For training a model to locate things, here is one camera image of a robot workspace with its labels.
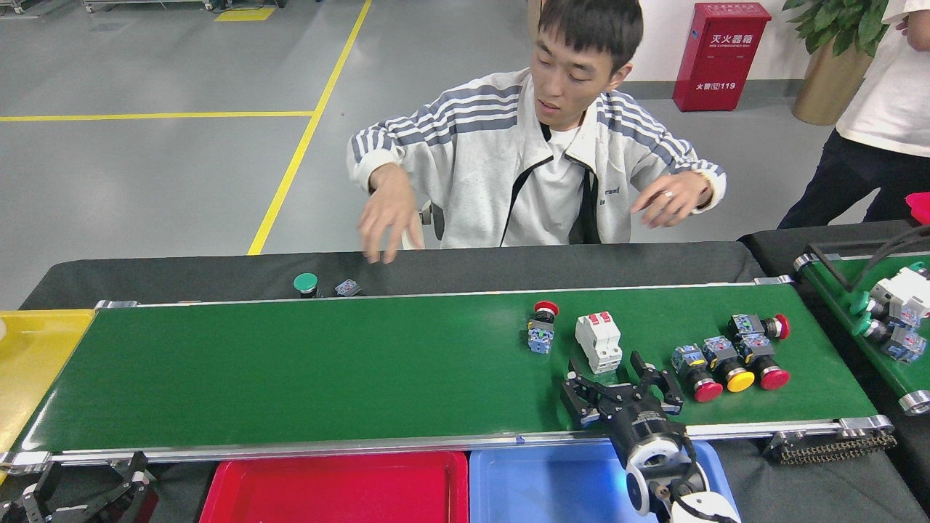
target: yellow mushroom button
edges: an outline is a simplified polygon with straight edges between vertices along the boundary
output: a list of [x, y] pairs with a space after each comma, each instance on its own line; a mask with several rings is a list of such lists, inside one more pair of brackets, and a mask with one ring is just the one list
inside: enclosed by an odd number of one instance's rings
[[752, 382], [755, 382], [754, 374], [751, 372], [740, 372], [726, 382], [726, 390], [730, 392], [744, 391], [752, 385]]

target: black pants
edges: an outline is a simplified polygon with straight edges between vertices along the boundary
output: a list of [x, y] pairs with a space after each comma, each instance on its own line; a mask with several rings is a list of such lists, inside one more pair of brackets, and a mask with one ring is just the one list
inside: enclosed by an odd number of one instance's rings
[[814, 178], [778, 228], [827, 225], [876, 188], [881, 190], [863, 221], [906, 220], [910, 207], [904, 198], [930, 191], [930, 157], [871, 147], [834, 129]]

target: black hair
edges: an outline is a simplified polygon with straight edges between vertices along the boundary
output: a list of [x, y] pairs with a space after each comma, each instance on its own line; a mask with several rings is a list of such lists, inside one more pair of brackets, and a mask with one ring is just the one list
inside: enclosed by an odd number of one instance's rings
[[609, 52], [615, 73], [643, 40], [643, 11], [638, 0], [546, 0], [539, 30], [555, 29], [565, 44], [581, 52]]

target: green push button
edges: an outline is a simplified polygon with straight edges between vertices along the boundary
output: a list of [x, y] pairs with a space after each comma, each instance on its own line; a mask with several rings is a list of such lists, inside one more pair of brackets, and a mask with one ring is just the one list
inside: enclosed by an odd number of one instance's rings
[[317, 283], [319, 283], [319, 280], [314, 273], [303, 273], [294, 278], [294, 288], [300, 293], [301, 298], [316, 296]]
[[853, 336], [858, 336], [859, 334], [862, 334], [866, 330], [869, 330], [870, 324], [871, 324], [871, 315], [870, 314], [862, 315], [859, 321], [853, 324], [853, 329], [852, 329]]
[[853, 296], [853, 302], [849, 304], [849, 312], [853, 315], [858, 315], [862, 311], [866, 310], [866, 307], [869, 306], [869, 293], [868, 292], [859, 292]]

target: striped jacket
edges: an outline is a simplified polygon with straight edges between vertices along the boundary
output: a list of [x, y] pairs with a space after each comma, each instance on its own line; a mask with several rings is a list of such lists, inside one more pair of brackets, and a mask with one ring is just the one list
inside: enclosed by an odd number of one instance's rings
[[[552, 161], [534, 102], [528, 69], [450, 89], [410, 116], [356, 133], [347, 158], [352, 180], [367, 191], [373, 170], [397, 163], [444, 210], [443, 248], [497, 247], [526, 178]], [[708, 174], [713, 198], [701, 211], [714, 207], [726, 188], [718, 166], [698, 159], [690, 143], [618, 91], [594, 100], [565, 155], [586, 171], [573, 242], [629, 242], [631, 186], [643, 190], [661, 174]]]

